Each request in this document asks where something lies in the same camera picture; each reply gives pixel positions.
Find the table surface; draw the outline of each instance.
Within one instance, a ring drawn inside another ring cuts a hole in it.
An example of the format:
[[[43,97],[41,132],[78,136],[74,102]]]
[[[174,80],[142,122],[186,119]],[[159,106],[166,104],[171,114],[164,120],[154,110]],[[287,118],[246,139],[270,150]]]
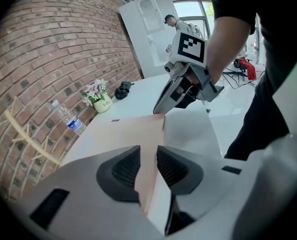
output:
[[[113,99],[113,105],[104,113],[98,114],[87,126],[63,159],[65,165],[85,157],[83,150],[94,144],[91,129],[97,127],[97,122],[111,121],[153,114],[153,108],[169,75],[158,75],[136,81],[131,86],[129,94],[122,100]],[[191,103],[186,109],[173,108],[165,117],[164,146],[185,150],[212,157],[221,157],[218,140],[212,123],[201,101]]]

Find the flower pot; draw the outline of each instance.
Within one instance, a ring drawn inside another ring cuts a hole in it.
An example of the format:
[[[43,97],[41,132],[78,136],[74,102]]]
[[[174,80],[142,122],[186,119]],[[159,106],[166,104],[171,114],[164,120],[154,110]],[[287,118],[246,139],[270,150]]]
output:
[[[103,113],[107,111],[110,108],[110,106],[112,106],[113,104],[113,101],[107,94],[103,94],[103,97],[104,97],[104,100],[100,99],[93,104],[94,108],[99,113]]]

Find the black t-shirt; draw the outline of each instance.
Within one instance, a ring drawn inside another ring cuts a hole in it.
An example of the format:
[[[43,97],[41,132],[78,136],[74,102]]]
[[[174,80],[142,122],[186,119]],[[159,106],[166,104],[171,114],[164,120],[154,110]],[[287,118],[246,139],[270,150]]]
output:
[[[266,71],[256,93],[270,96],[297,62],[297,0],[211,0],[214,18],[234,17],[255,31],[258,14],[266,49]]]

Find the blue label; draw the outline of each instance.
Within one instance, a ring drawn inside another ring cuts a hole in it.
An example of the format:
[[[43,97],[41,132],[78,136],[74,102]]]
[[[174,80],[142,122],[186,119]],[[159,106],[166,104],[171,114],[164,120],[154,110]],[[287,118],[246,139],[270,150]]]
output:
[[[75,117],[72,122],[70,122],[67,126],[70,127],[74,132],[76,132],[82,126],[82,121]]]

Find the brick wall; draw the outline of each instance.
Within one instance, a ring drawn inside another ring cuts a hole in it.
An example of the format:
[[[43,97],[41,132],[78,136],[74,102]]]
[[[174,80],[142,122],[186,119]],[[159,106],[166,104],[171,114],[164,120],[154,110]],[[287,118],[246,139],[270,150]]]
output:
[[[0,23],[0,122],[15,96],[15,119],[62,159],[77,136],[53,113],[51,102],[66,104],[88,124],[95,111],[82,102],[85,85],[108,82],[112,95],[121,81],[141,78],[131,43],[121,25],[117,0],[16,0]],[[32,158],[17,132],[0,125],[0,194],[17,200],[56,166]]]

